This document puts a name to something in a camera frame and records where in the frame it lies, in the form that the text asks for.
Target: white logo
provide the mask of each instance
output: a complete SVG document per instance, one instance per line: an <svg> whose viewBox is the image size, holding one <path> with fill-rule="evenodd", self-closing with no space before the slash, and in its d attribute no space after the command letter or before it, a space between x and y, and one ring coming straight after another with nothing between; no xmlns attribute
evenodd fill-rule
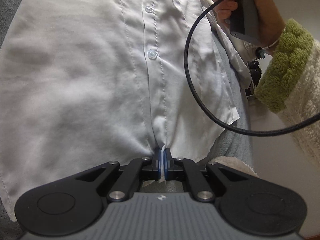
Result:
<svg viewBox="0 0 320 240"><path fill-rule="evenodd" d="M167 197L165 195L160 195L160 196L157 197L157 199L159 199L161 201L165 200L166 198Z"/></svg>

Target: person's arm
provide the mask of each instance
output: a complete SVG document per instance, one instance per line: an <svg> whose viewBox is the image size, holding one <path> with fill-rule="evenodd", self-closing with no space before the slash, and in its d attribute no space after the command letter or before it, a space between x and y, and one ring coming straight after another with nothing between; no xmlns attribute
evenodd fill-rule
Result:
<svg viewBox="0 0 320 240"><path fill-rule="evenodd" d="M255 95L290 126L320 112L320 43L296 21L285 24L273 0L255 0L255 3L261 46L280 38L268 51L273 59ZM215 8L218 20L228 27L225 20L236 8L234 0L221 3ZM320 168L320 122L292 136L308 159Z"/></svg>

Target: beige floor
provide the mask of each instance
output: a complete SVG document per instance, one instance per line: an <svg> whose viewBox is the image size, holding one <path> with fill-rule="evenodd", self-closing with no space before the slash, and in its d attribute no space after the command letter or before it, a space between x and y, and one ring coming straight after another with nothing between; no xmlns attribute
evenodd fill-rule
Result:
<svg viewBox="0 0 320 240"><path fill-rule="evenodd" d="M274 0L285 19L294 18L320 40L320 0ZM262 60L267 68L271 57ZM282 128L279 118L258 101L250 102L252 129ZM320 234L320 169L297 149L289 135L254 138L254 165L261 178L291 188L307 202L308 216L301 229L304 237Z"/></svg>

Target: human hand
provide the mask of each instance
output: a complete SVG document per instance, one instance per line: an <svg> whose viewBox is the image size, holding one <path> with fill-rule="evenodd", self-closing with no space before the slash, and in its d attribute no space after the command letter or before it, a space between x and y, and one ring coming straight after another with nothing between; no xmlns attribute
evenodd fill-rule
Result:
<svg viewBox="0 0 320 240"><path fill-rule="evenodd" d="M259 36L261 47L267 47L274 43L285 28L285 22L282 19L273 0L254 0L259 14ZM218 20L229 28L226 19L229 19L232 11L238 8L235 0L225 0L214 8ZM268 51L272 54L276 45Z"/></svg>

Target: shirt sleeve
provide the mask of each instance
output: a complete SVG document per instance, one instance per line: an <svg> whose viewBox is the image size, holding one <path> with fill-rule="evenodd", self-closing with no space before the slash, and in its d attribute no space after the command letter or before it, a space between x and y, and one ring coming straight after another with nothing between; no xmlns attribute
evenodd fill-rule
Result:
<svg viewBox="0 0 320 240"><path fill-rule="evenodd" d="M320 112L320 43L291 19L255 91L286 126ZM320 168L320 123L292 133L307 158Z"/></svg>

